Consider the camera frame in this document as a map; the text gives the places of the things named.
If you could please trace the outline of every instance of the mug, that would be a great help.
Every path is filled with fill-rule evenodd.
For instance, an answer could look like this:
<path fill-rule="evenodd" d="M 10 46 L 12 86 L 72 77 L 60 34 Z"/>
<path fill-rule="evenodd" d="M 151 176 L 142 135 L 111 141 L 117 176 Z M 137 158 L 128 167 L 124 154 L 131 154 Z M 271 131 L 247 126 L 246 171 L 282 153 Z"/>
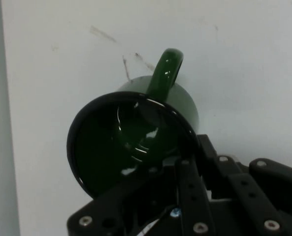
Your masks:
<path fill-rule="evenodd" d="M 198 153 L 198 112 L 191 96 L 175 83 L 182 61 L 179 50 L 165 50 L 152 76 L 125 83 L 76 115 L 67 157 L 91 197 L 140 168 L 162 168 L 168 157 Z"/>

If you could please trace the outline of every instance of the black metal bracket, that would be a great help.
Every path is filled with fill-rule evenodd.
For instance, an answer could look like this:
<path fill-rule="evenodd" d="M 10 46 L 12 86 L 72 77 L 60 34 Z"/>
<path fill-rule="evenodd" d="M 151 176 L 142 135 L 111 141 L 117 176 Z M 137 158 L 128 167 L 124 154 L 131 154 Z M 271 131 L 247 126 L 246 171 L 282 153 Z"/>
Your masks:
<path fill-rule="evenodd" d="M 292 168 L 246 167 L 197 138 L 199 154 L 138 170 L 73 214 L 69 236 L 135 236 L 154 220 L 147 236 L 292 236 Z"/>

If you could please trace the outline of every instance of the mug handle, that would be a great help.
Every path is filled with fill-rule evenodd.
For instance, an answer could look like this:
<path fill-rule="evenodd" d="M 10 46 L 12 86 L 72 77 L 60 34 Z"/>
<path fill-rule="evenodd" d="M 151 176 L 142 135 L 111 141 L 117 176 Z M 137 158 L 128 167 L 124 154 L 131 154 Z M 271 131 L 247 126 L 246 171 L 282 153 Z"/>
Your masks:
<path fill-rule="evenodd" d="M 159 101 L 166 101 L 183 61 L 183 53 L 168 48 L 162 54 L 147 89 L 147 94 Z"/>

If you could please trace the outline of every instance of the green mug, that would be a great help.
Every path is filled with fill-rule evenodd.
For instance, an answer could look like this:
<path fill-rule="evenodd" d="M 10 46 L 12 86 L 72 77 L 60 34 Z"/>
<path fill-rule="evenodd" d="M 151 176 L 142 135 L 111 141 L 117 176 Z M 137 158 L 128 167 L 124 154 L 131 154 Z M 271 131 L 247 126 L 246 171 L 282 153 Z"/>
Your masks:
<path fill-rule="evenodd" d="M 183 54 L 167 49 L 153 76 L 142 76 L 119 91 L 87 104 L 67 138 L 72 172 L 93 198 L 141 168 L 161 168 L 172 156 L 198 153 L 198 112 L 177 83 Z"/>

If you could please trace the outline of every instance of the bolt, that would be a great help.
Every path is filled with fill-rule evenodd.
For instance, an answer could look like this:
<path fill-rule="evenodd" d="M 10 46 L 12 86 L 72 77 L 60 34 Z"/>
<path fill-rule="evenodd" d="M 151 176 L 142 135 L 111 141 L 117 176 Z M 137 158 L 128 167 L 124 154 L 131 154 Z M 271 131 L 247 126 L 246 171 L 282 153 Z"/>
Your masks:
<path fill-rule="evenodd" d="M 226 156 L 221 156 L 219 157 L 219 161 L 224 162 L 224 161 L 229 161 L 229 159 Z"/>
<path fill-rule="evenodd" d="M 264 226 L 267 230 L 270 230 L 270 231 L 277 231 L 280 229 L 280 224 L 274 220 L 266 220 L 264 222 Z"/>
<path fill-rule="evenodd" d="M 178 218 L 181 215 L 180 208 L 175 208 L 171 211 L 170 216 L 173 218 Z"/>
<path fill-rule="evenodd" d="M 258 161 L 256 164 L 259 167 L 265 167 L 265 166 L 267 166 L 266 162 L 264 162 L 264 161 Z"/>
<path fill-rule="evenodd" d="M 194 224 L 193 230 L 196 234 L 199 234 L 199 235 L 204 234 L 204 233 L 208 232 L 208 226 L 205 223 L 198 222 L 198 223 Z"/>
<path fill-rule="evenodd" d="M 182 165 L 189 165 L 190 162 L 188 160 L 183 160 L 181 163 Z"/>
<path fill-rule="evenodd" d="M 83 216 L 83 217 L 80 218 L 79 225 L 88 226 L 88 225 L 91 224 L 91 222 L 92 222 L 92 217 L 86 215 L 86 216 Z"/>
<path fill-rule="evenodd" d="M 157 167 L 151 167 L 151 168 L 149 169 L 149 173 L 156 173 L 156 172 L 158 172 Z"/>

